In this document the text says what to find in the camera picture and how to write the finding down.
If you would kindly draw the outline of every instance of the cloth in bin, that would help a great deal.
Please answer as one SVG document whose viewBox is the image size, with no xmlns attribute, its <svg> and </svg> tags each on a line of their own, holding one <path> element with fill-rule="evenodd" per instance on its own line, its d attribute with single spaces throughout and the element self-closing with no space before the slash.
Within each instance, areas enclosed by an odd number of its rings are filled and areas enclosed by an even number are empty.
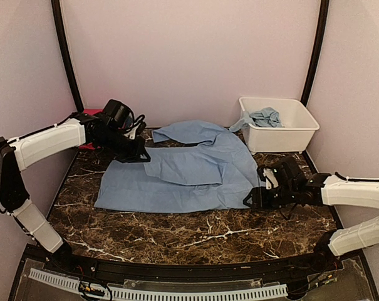
<svg viewBox="0 0 379 301">
<path fill-rule="evenodd" d="M 204 121 L 154 130 L 155 142 L 173 139 L 194 147 L 147 148 L 146 163 L 113 161 L 101 179 L 97 208 L 147 213 L 189 213 L 247 208 L 242 200 L 264 185 L 245 144 Z"/>
<path fill-rule="evenodd" d="M 247 127 L 248 124 L 252 124 L 256 127 L 283 127 L 279 119 L 279 112 L 268 107 L 253 113 L 242 111 L 241 119 L 232 125 L 229 130 L 231 132 L 237 132 Z"/>
</svg>

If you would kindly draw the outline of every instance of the brown marble surface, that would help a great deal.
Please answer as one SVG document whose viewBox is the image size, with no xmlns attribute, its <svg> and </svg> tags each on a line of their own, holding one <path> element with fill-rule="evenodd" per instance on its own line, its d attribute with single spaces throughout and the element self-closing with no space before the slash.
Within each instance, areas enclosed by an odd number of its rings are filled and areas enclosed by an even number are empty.
<svg viewBox="0 0 379 301">
<path fill-rule="evenodd" d="M 143 133 L 149 147 L 182 146 L 172 141 L 154 144 L 149 133 Z M 287 155 L 254 158 L 269 164 Z M 303 156 L 290 155 L 309 176 Z M 298 206 L 289 221 L 278 211 L 250 209 L 149 214 L 94 208 L 112 159 L 107 150 L 80 151 L 51 211 L 50 223 L 74 254 L 171 265 L 244 263 L 310 253 L 325 231 L 335 229 L 327 207 Z"/>
</svg>

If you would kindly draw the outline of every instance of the white basket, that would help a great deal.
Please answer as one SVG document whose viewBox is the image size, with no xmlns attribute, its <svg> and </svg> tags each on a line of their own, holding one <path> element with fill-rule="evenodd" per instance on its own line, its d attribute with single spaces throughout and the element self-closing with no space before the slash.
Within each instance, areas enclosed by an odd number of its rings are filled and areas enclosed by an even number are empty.
<svg viewBox="0 0 379 301">
<path fill-rule="evenodd" d="M 279 112 L 284 127 L 256 127 L 242 130 L 247 148 L 257 152 L 302 152 L 320 126 L 304 105 L 295 99 L 241 97 L 242 112 L 271 107 Z"/>
</svg>

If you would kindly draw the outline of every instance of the robotic arm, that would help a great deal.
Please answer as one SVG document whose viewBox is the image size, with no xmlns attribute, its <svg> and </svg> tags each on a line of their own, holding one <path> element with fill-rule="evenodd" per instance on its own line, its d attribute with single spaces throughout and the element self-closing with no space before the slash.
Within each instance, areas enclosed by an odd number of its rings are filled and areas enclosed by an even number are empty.
<svg viewBox="0 0 379 301">
<path fill-rule="evenodd" d="M 379 209 L 379 179 L 352 179 L 317 173 L 305 177 L 293 157 L 258 169 L 266 187 L 254 188 L 244 200 L 252 209 L 280 209 L 288 204 L 333 206 L 339 204 Z M 379 216 L 351 228 L 323 235 L 315 251 L 327 250 L 341 256 L 379 243 Z"/>
<path fill-rule="evenodd" d="M 65 149 L 92 143 L 107 147 L 121 162 L 148 162 L 144 115 L 134 119 L 133 112 L 110 100 L 102 112 L 93 116 L 73 113 L 66 120 L 31 134 L 6 140 L 0 137 L 0 203 L 15 218 L 27 235 L 56 257 L 64 256 L 70 246 L 47 222 L 29 198 L 21 171 L 31 164 Z"/>
</svg>

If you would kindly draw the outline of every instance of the white wall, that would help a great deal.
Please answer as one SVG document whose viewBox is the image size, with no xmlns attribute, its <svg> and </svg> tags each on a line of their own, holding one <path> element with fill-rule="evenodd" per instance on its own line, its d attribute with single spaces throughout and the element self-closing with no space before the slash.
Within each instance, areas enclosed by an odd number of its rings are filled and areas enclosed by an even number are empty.
<svg viewBox="0 0 379 301">
<path fill-rule="evenodd" d="M 115 98 L 150 126 L 231 125 L 240 96 L 302 93 L 319 0 L 62 1 L 86 108 Z"/>
<path fill-rule="evenodd" d="M 379 177 L 379 1 L 331 1 L 308 108 L 320 124 L 308 148 L 320 172 Z M 338 212 L 345 226 L 379 214 Z M 379 246 L 365 254 L 379 291 Z"/>
<path fill-rule="evenodd" d="M 0 1 L 0 136 L 23 135 L 61 121 L 75 107 L 56 39 L 50 1 Z M 46 213 L 72 153 L 23 172 L 32 200 Z M 7 300 L 28 239 L 0 215 L 0 300 Z"/>
</svg>

